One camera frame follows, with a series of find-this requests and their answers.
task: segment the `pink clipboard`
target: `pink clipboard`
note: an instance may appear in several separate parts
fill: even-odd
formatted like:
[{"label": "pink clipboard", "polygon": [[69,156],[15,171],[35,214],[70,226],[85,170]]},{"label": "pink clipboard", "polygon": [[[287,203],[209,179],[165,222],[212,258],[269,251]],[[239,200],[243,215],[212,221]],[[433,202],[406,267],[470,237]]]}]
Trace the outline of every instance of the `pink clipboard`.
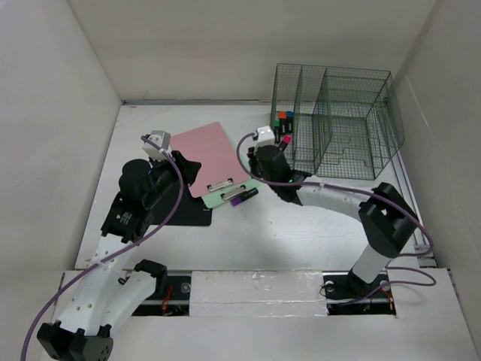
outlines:
[{"label": "pink clipboard", "polygon": [[187,160],[202,164],[194,184],[189,187],[194,198],[249,180],[219,122],[173,135],[171,146]]}]

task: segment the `wire mesh organizer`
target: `wire mesh organizer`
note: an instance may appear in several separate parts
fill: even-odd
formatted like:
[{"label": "wire mesh organizer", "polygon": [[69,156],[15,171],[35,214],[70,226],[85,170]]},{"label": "wire mesh organizer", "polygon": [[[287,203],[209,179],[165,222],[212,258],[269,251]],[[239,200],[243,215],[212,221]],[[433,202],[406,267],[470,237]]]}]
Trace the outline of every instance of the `wire mesh organizer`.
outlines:
[{"label": "wire mesh organizer", "polygon": [[404,143],[390,71],[278,64],[271,126],[294,113],[291,167],[320,177],[375,179]]}]

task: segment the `metal clip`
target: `metal clip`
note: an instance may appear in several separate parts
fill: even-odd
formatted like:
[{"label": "metal clip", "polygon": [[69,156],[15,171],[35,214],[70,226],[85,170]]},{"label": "metal clip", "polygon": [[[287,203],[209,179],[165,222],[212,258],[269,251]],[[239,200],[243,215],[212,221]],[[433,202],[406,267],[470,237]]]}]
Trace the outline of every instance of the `metal clip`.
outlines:
[{"label": "metal clip", "polygon": [[246,190],[246,186],[240,186],[239,188],[237,188],[235,190],[231,190],[230,192],[221,194],[220,197],[222,198],[222,200],[224,202],[227,202],[227,201],[230,201],[231,199],[237,197],[238,195],[240,195],[245,190]]},{"label": "metal clip", "polygon": [[212,192],[215,192],[217,190],[221,190],[223,188],[229,187],[232,184],[234,184],[234,180],[232,178],[229,178],[228,180],[224,180],[224,181],[219,182],[217,184],[213,184],[213,185],[209,184],[207,186],[207,190],[212,193]]}]

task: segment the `white wall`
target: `white wall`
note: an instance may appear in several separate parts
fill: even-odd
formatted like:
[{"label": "white wall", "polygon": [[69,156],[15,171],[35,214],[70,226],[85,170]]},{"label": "white wall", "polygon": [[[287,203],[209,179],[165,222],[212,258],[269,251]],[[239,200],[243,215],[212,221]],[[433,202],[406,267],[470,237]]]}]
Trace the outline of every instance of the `white wall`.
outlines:
[{"label": "white wall", "polygon": [[74,264],[119,104],[64,0],[0,0],[2,360]]},{"label": "white wall", "polygon": [[399,69],[434,0],[68,0],[121,99],[270,99],[278,62]]},{"label": "white wall", "polygon": [[481,2],[437,4],[398,78],[402,154],[481,355]]}]

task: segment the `green clipboard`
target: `green clipboard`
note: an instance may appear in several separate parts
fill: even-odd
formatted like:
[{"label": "green clipboard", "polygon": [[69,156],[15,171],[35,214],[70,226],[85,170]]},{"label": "green clipboard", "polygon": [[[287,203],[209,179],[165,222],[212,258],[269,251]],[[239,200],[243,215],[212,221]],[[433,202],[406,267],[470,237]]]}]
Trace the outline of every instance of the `green clipboard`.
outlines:
[{"label": "green clipboard", "polygon": [[[235,149],[235,143],[230,139],[232,147]],[[245,158],[242,158],[242,163],[248,168],[249,163]],[[232,187],[224,188],[223,190],[219,190],[217,192],[207,194],[202,196],[202,200],[205,203],[207,208],[215,208],[219,205],[224,203],[230,202],[232,199],[236,197],[236,194],[242,193],[244,190],[251,190],[252,188],[256,188],[259,186],[259,182],[252,178],[249,178],[247,182],[242,184],[236,184]]]}]

